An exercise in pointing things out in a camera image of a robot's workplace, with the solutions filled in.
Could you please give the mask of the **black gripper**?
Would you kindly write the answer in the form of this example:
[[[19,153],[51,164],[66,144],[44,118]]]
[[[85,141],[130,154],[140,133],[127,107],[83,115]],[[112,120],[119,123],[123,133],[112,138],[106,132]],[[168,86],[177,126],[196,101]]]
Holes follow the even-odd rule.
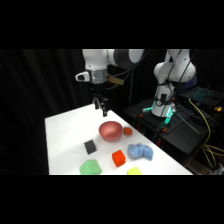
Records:
[[[90,84],[90,90],[92,95],[94,96],[93,103],[95,105],[95,109],[101,109],[103,111],[103,117],[107,116],[107,113],[109,111],[109,100],[106,99],[106,92],[107,92],[107,84],[106,83],[100,83],[100,84]],[[102,103],[100,103],[98,97],[102,97]]]

